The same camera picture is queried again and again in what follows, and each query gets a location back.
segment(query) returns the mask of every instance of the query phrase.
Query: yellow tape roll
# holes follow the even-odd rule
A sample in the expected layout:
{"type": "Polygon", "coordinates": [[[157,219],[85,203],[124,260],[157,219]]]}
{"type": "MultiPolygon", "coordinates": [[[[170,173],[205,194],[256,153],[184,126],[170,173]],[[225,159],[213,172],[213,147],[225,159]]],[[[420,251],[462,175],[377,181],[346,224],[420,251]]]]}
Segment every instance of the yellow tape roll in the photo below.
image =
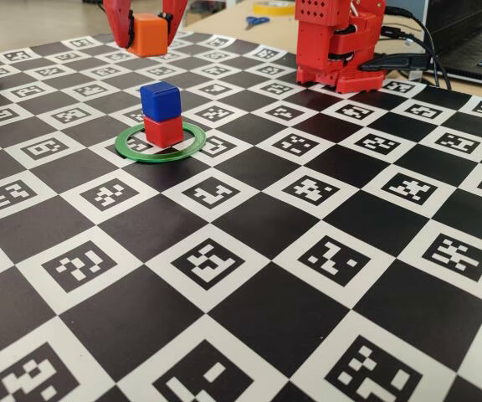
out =
{"type": "Polygon", "coordinates": [[[280,0],[255,3],[254,12],[263,15],[291,15],[295,13],[295,3],[280,0]]]}

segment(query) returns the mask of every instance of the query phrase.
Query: blue scissors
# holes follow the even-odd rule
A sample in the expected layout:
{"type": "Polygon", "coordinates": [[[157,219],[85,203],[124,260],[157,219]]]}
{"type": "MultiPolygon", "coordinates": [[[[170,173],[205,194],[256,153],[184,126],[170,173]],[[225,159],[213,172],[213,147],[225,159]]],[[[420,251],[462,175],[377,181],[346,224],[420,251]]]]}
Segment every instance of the blue scissors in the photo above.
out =
{"type": "Polygon", "coordinates": [[[258,18],[258,17],[247,17],[247,28],[245,28],[245,30],[249,30],[251,29],[252,27],[255,27],[256,25],[260,25],[261,23],[268,23],[270,21],[270,19],[268,19],[267,17],[261,17],[261,18],[258,18]]]}

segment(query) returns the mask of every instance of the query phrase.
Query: stacked cubes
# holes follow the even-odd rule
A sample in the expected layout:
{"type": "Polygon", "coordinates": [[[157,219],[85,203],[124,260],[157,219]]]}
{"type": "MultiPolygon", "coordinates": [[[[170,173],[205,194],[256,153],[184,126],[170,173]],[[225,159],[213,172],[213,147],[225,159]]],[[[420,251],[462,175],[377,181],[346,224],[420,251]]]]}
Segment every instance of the stacked cubes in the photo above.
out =
{"type": "Polygon", "coordinates": [[[167,82],[141,87],[146,139],[166,148],[183,139],[180,90],[167,82]]]}

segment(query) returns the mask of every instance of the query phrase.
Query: blue cube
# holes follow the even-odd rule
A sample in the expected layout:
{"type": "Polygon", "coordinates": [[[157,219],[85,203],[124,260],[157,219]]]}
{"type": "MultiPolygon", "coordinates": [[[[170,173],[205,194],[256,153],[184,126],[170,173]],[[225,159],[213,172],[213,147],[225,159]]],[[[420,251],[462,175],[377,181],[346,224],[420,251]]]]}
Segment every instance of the blue cube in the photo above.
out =
{"type": "Polygon", "coordinates": [[[160,81],[142,86],[140,92],[142,112],[153,121],[170,120],[182,114],[180,90],[176,86],[160,81]]]}

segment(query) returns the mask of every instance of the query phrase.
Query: laptop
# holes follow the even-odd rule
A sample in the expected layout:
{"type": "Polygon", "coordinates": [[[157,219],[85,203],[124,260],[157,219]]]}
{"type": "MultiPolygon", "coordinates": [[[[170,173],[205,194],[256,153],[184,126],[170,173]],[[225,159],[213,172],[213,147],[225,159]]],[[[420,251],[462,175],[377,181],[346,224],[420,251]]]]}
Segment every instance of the laptop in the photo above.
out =
{"type": "Polygon", "coordinates": [[[426,25],[449,76],[482,84],[482,0],[428,0],[426,25]]]}

